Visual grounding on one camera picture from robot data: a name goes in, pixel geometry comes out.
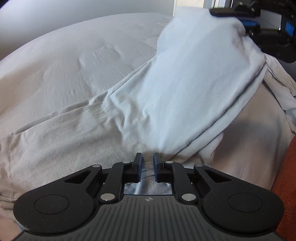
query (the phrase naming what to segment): metal rivet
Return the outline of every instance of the metal rivet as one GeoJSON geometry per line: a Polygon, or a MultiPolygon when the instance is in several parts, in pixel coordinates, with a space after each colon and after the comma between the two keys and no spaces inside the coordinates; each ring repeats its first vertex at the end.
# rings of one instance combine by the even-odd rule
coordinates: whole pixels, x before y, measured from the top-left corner
{"type": "Polygon", "coordinates": [[[185,201],[193,201],[194,199],[196,199],[196,196],[192,193],[185,193],[182,195],[182,199],[185,201]]]}
{"type": "Polygon", "coordinates": [[[115,198],[115,195],[112,193],[104,193],[101,195],[101,199],[104,201],[111,201],[115,198]]]}

